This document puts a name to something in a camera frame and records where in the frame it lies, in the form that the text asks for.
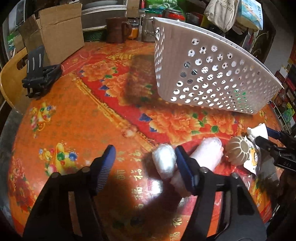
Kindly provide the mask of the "white tissue pack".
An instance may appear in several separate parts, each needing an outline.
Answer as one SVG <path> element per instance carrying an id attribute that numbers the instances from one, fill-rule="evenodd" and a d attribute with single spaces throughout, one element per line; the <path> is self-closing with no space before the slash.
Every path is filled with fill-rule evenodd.
<path id="1" fill-rule="evenodd" d="M 267 128 L 264 123 L 260 123 L 258 126 L 254 128 L 248 127 L 246 129 L 247 137 L 250 141 L 254 142 L 257 137 L 263 137 L 268 140 Z"/>

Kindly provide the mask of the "small white bundle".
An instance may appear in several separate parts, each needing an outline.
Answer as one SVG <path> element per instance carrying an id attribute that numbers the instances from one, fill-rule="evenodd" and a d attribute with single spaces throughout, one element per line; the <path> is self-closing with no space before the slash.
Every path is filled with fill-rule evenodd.
<path id="1" fill-rule="evenodd" d="M 169 144 L 160 144 L 152 152 L 152 160 L 162 179 L 170 179 L 174 175 L 176 154 Z"/>

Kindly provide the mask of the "white cube shelf unit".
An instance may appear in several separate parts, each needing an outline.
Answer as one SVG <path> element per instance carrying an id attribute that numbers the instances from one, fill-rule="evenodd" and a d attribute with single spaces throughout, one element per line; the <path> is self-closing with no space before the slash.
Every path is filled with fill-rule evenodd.
<path id="1" fill-rule="evenodd" d="M 280 68 L 275 76 L 283 88 L 274 97 L 271 106 L 282 129 L 295 137 L 295 65 Z"/>

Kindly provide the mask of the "brown cardboard box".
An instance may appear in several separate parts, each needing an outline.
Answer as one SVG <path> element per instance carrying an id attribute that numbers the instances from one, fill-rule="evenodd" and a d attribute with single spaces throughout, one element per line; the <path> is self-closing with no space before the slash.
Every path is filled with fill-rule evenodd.
<path id="1" fill-rule="evenodd" d="M 60 64 L 84 46 L 82 4 L 63 4 L 30 16 L 18 29 L 27 51 L 44 46 L 44 66 Z"/>

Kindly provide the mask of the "blue printed tote bag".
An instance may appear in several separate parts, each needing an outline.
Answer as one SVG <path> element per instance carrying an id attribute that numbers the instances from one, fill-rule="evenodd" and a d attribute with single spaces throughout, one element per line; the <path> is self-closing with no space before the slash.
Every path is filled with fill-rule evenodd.
<path id="1" fill-rule="evenodd" d="M 263 12 L 261 3 L 254 0 L 239 1 L 236 21 L 247 28 L 263 30 Z"/>

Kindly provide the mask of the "red lid glass jar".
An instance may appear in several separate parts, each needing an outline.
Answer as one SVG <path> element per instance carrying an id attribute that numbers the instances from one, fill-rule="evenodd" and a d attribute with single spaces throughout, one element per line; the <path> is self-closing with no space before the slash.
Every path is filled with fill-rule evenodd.
<path id="1" fill-rule="evenodd" d="M 162 12 L 162 17 L 181 22 L 186 21 L 186 17 L 183 15 L 182 11 L 176 9 L 164 9 Z"/>

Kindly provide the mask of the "long white roll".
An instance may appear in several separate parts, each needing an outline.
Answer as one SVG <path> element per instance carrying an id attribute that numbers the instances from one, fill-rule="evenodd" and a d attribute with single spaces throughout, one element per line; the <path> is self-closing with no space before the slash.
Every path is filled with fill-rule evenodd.
<path id="1" fill-rule="evenodd" d="M 205 167 L 210 171 L 214 171 L 221 161 L 223 151 L 224 148 L 222 147 L 222 142 L 219 138 L 204 138 L 190 157 L 195 159 L 200 167 Z M 175 191 L 182 198 L 192 195 L 191 192 L 187 191 L 178 168 L 171 178 L 170 184 L 174 186 Z"/>

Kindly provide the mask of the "left wooden chair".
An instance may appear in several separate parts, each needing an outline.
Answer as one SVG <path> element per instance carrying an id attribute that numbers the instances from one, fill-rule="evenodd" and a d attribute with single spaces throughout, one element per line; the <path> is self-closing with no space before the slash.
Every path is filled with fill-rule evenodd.
<path id="1" fill-rule="evenodd" d="M 21 97 L 25 96 L 22 80 L 27 76 L 27 66 L 18 69 L 18 63 L 27 55 L 27 49 L 23 48 L 1 70 L 1 93 L 12 108 L 15 108 Z"/>

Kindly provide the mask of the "black phone stand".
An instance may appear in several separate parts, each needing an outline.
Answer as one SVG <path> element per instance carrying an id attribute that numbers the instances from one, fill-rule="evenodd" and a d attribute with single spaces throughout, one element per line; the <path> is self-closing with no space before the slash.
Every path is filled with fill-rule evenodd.
<path id="1" fill-rule="evenodd" d="M 28 54 L 27 76 L 22 80 L 22 86 L 29 98 L 45 96 L 62 75 L 60 64 L 44 67 L 44 53 L 45 48 L 41 45 Z"/>

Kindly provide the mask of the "red floral tablecloth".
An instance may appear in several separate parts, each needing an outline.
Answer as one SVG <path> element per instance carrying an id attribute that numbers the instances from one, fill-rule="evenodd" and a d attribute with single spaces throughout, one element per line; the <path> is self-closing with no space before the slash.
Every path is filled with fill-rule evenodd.
<path id="1" fill-rule="evenodd" d="M 180 240 L 196 197 L 180 198 L 160 179 L 153 149 L 168 143 L 191 152 L 204 138 L 226 143 L 260 123 L 280 129 L 269 105 L 244 115 L 163 101 L 154 43 L 87 43 L 62 67 L 51 91 L 31 102 L 12 148 L 8 196 L 19 234 L 52 172 L 75 172 L 114 145 L 114 166 L 95 198 L 109 238 Z"/>

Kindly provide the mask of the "grey stacked drawer unit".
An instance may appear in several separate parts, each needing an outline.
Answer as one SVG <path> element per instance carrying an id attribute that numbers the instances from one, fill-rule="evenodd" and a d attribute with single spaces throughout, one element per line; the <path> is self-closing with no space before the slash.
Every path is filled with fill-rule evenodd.
<path id="1" fill-rule="evenodd" d="M 106 19 L 126 17 L 127 1 L 81 1 L 82 31 L 106 28 Z"/>

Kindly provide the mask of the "orange filled glass jar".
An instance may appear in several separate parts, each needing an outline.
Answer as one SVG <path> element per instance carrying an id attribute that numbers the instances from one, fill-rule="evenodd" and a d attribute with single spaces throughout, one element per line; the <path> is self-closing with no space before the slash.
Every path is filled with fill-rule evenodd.
<path id="1" fill-rule="evenodd" d="M 131 31 L 131 34 L 128 36 L 128 39 L 135 40 L 138 38 L 138 35 L 139 35 L 140 19 L 128 18 L 128 22 L 132 27 L 132 31 Z"/>

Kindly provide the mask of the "yellow cartoon white packet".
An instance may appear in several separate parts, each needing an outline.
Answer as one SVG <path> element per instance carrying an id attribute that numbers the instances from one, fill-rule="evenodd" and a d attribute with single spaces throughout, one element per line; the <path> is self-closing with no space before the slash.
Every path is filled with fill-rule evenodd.
<path id="1" fill-rule="evenodd" d="M 243 167 L 250 173 L 257 176 L 260 170 L 260 160 L 260 152 L 255 147 L 250 147 L 248 158 L 244 162 Z"/>

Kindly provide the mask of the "clear purple plastic pouch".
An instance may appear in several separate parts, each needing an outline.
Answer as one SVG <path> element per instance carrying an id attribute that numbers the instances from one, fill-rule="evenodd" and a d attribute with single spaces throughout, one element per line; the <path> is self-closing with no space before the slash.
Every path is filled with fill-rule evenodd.
<path id="1" fill-rule="evenodd" d="M 274 159 L 270 156 L 269 152 L 262 150 L 261 159 L 258 172 L 258 183 L 262 190 L 277 187 L 280 180 L 274 165 Z"/>

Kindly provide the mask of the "white ribbed round ball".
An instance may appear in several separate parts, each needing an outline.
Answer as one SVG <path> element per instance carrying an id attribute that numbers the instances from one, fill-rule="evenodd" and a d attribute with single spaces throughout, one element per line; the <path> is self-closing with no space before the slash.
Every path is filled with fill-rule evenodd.
<path id="1" fill-rule="evenodd" d="M 231 165 L 241 166 L 250 158 L 251 145 L 247 137 L 232 137 L 225 146 L 225 154 Z"/>

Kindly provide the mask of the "beige canvas tote bag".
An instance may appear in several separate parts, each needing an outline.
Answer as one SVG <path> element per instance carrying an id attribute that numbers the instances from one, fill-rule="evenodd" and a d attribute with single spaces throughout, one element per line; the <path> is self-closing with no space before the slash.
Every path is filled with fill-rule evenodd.
<path id="1" fill-rule="evenodd" d="M 239 0 L 210 0 L 204 15 L 222 32 L 228 32 L 234 25 Z"/>

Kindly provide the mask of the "white perforated plastic basket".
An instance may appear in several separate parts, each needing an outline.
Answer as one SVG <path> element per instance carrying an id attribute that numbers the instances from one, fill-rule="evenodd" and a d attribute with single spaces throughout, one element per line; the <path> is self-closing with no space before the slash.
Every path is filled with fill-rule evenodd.
<path id="1" fill-rule="evenodd" d="M 166 18 L 154 17 L 152 24 L 163 100 L 256 114 L 282 89 L 260 61 L 222 36 Z"/>

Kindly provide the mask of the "brown ceramic mug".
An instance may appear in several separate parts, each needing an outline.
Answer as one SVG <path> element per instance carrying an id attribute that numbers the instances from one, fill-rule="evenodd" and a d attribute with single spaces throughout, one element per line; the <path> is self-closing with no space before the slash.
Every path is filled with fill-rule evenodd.
<path id="1" fill-rule="evenodd" d="M 132 32 L 132 26 L 127 17 L 115 17 L 106 19 L 107 37 L 110 44 L 124 43 Z"/>

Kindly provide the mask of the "green shopping bag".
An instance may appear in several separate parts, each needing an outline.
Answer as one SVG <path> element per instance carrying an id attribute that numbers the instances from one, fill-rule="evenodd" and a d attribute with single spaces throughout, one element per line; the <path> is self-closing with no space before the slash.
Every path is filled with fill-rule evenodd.
<path id="1" fill-rule="evenodd" d="M 186 5 L 184 0 L 145 0 L 144 7 L 149 9 L 174 9 L 182 11 Z"/>

